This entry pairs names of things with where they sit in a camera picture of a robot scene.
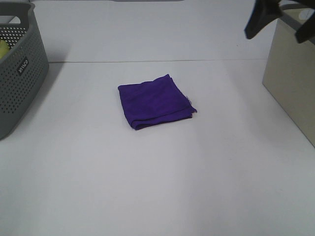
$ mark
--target white surface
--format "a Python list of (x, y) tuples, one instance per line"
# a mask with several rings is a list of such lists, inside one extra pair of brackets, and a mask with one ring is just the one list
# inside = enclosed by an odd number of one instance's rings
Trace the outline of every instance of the white surface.
[(49, 61), (266, 59), (275, 24), (253, 40), (253, 0), (36, 1)]
[[(314, 235), (315, 150), (265, 63), (51, 64), (0, 142), (0, 235)], [(132, 130), (117, 86), (166, 73), (198, 114)]]

